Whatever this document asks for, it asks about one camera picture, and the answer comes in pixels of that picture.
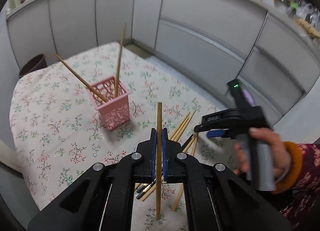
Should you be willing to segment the red floral sleeve forearm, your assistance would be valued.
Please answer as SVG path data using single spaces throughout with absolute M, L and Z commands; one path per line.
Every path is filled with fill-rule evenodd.
M 279 211 L 292 230 L 319 230 L 319 144 L 284 142 L 291 156 L 287 175 L 274 194 L 292 193 Z

